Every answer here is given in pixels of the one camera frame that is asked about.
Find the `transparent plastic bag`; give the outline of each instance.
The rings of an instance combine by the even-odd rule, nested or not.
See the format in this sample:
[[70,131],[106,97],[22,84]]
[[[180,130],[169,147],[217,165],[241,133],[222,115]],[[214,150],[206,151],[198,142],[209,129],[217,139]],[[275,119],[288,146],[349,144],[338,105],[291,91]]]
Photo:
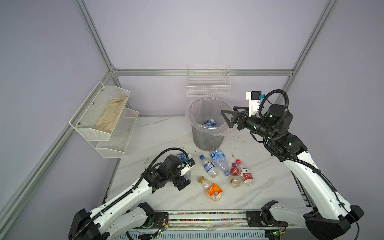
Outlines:
[[[200,98],[193,100],[186,109],[185,116],[198,131],[213,136],[225,136],[231,129],[221,115],[221,110],[232,110],[232,108],[228,103],[218,98]],[[217,122],[215,127],[202,125],[206,120],[210,119]]]

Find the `water bottle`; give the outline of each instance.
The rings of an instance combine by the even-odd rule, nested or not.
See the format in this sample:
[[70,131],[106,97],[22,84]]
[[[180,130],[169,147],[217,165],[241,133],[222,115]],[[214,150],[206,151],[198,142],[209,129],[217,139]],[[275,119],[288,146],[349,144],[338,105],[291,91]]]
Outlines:
[[241,168],[240,175],[243,176],[245,185],[252,186],[255,183],[255,180],[253,179],[247,166],[244,163],[242,163],[239,159],[236,160],[236,164],[239,168]]
[[207,173],[212,177],[215,178],[218,176],[218,170],[217,168],[212,164],[212,162],[209,162],[204,155],[200,156],[201,161],[203,161],[204,169],[207,171]]
[[217,122],[213,119],[206,120],[203,124],[203,126],[208,126],[208,127],[215,127],[217,125]]
[[[176,155],[178,158],[180,158],[181,160],[181,163],[186,163],[187,162],[187,158],[185,157],[185,154],[184,153],[179,153]],[[188,159],[191,159],[192,158],[192,154],[188,153]],[[191,180],[191,170],[189,170],[188,172],[184,173],[184,178],[186,180]]]
[[240,170],[237,168],[236,163],[232,163],[230,173],[231,176],[229,177],[229,185],[231,185],[231,187],[239,187],[241,182],[243,182],[243,178],[240,176]]
[[218,147],[212,148],[209,153],[211,154],[212,161],[216,167],[219,168],[224,175],[229,176],[228,162],[225,159],[224,153]]
[[204,177],[199,179],[199,183],[203,186],[205,193],[210,199],[215,200],[216,202],[220,200],[223,192],[221,188]]

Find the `bottle label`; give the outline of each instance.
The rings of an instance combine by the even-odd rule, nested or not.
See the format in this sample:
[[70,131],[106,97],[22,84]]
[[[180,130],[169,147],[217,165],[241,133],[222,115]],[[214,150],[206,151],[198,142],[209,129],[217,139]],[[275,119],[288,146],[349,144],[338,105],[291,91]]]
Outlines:
[[244,181],[250,178],[253,178],[252,175],[249,172],[249,169],[243,168],[240,173],[241,176],[243,176]]
[[204,169],[208,172],[211,168],[213,168],[214,167],[214,165],[211,163],[211,162],[209,162],[209,163],[207,163],[206,165],[204,165]]
[[222,158],[222,157],[225,157],[223,152],[213,152],[211,154],[212,160],[216,160],[216,159],[219,159],[219,158]]
[[233,168],[231,169],[231,174],[232,174],[232,173],[240,174],[240,171],[239,171],[239,169],[238,169],[237,167],[233,167]]
[[211,198],[216,199],[217,195],[221,193],[222,190],[216,184],[212,184],[206,192]]
[[206,124],[209,127],[215,127],[217,125],[217,122],[214,120],[213,122],[211,120],[206,120],[203,125]]
[[178,158],[180,158],[181,163],[186,163],[186,162],[187,162],[187,159],[186,159],[184,153],[179,153],[179,154],[177,154],[176,156],[177,156]]

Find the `wall-mounted basket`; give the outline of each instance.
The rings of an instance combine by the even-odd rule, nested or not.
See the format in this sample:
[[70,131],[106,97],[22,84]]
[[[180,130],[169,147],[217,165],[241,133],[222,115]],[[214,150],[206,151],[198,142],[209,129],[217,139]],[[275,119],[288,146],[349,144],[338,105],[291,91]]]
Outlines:
[[229,65],[188,65],[188,97],[229,96]]
[[70,120],[70,125],[93,146],[103,158],[119,158],[122,157],[127,149],[131,138],[134,125],[139,112],[122,108],[117,112],[117,120],[110,127],[110,132],[94,129],[95,124],[104,112],[105,107],[114,99],[126,99],[121,102],[126,105],[130,91],[116,87],[104,86],[99,82],[95,88],[100,90],[88,105],[83,115],[76,121],[75,117],[78,112]]

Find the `orange bottle label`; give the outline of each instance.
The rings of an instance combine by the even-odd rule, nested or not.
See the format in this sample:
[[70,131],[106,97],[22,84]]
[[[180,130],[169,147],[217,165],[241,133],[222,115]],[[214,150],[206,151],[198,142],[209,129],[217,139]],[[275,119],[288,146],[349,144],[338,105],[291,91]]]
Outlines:
[[219,188],[216,184],[212,184],[212,185],[208,188],[208,190],[207,190],[208,195],[209,195],[211,198],[213,198],[213,199],[216,199],[217,195],[218,195],[219,193],[221,193],[221,192],[222,192],[221,188]]

